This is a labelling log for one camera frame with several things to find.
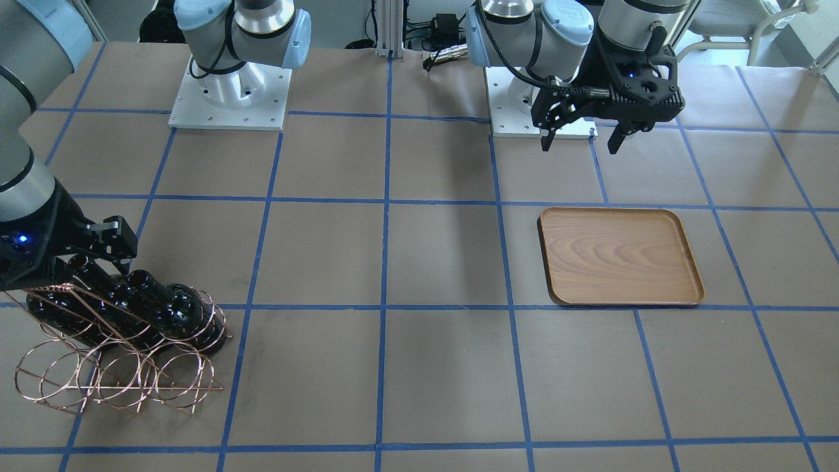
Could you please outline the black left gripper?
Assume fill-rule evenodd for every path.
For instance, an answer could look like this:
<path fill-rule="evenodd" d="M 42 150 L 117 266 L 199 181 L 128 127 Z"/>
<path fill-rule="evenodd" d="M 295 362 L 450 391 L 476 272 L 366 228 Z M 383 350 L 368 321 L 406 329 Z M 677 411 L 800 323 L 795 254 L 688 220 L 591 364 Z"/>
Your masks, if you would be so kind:
<path fill-rule="evenodd" d="M 673 120 L 685 105 L 671 45 L 654 39 L 641 50 L 629 50 L 609 39 L 594 39 L 575 80 L 541 89 L 530 115 L 541 128 L 543 152 L 551 149 L 564 125 L 582 117 L 615 120 L 608 151 L 617 155 L 626 138 Z"/>

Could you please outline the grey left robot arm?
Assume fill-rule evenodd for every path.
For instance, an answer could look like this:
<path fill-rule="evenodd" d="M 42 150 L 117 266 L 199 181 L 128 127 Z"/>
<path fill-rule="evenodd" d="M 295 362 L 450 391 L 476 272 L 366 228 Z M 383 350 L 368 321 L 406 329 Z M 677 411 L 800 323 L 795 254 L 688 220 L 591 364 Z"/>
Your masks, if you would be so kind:
<path fill-rule="evenodd" d="M 675 119 L 686 102 L 669 39 L 688 1 L 476 1 L 465 13 L 471 62 L 504 67 L 536 89 L 531 123 L 548 151 L 584 117 L 611 119 L 610 153 L 636 132 Z"/>

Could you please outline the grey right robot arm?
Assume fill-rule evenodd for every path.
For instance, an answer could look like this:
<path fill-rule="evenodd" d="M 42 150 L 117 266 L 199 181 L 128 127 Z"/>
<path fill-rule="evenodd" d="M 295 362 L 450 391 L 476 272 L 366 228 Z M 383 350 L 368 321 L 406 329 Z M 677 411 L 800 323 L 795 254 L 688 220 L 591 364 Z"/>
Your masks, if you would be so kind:
<path fill-rule="evenodd" d="M 292 1 L 176 1 L 174 20 L 197 68 L 194 81 L 216 107 L 263 92 L 257 65 L 297 69 L 311 47 L 311 15 Z M 92 48 L 92 31 L 67 1 L 2 2 L 2 289 L 60 285 L 63 261 L 107 260 L 123 275 L 138 239 L 123 217 L 96 223 L 19 129 Z"/>

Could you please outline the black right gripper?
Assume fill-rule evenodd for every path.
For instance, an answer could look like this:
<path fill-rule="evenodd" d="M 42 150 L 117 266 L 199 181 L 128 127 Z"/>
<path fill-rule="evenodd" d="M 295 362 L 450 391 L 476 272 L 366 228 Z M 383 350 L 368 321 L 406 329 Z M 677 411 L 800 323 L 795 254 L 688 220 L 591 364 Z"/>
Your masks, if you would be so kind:
<path fill-rule="evenodd" d="M 96 223 L 60 183 L 45 205 L 27 217 L 2 223 L 1 287 L 30 289 L 69 281 L 63 255 L 107 260 L 123 275 L 137 256 L 138 238 L 122 216 Z"/>

